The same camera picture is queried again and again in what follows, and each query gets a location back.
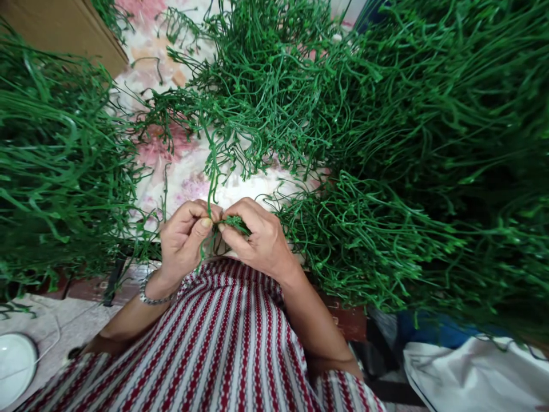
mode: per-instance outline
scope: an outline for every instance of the shirt sleeve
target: shirt sleeve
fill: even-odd
[[[314,388],[326,411],[385,412],[372,390],[349,372],[326,371],[316,378]]]
[[[86,354],[63,367],[47,384],[17,408],[17,412],[65,411],[77,396],[92,385],[112,364],[106,353]]]

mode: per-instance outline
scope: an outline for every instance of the white bag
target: white bag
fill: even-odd
[[[410,385],[433,412],[549,411],[547,359],[510,338],[494,341],[497,347],[485,336],[469,338],[456,350],[407,344]]]

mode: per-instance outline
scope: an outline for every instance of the bracelet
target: bracelet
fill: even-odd
[[[149,273],[147,277],[141,282],[141,285],[139,286],[139,299],[143,303],[148,305],[158,305],[169,302],[177,294],[177,291],[169,295],[167,298],[163,299],[149,299],[147,298],[147,296],[145,296],[145,288],[147,287],[147,283],[149,283],[149,279],[151,278],[151,276],[153,276],[154,273],[156,273],[156,271],[152,271],[151,273]]]

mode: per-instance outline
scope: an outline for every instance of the striped shirt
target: striped shirt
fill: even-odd
[[[24,411],[366,410],[383,405],[353,375],[314,381],[279,285],[232,260],[189,275],[158,323],[123,355],[86,354]]]

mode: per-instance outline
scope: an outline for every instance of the white bowl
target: white bowl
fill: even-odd
[[[36,347],[25,335],[0,336],[0,410],[27,390],[36,372],[36,360]]]

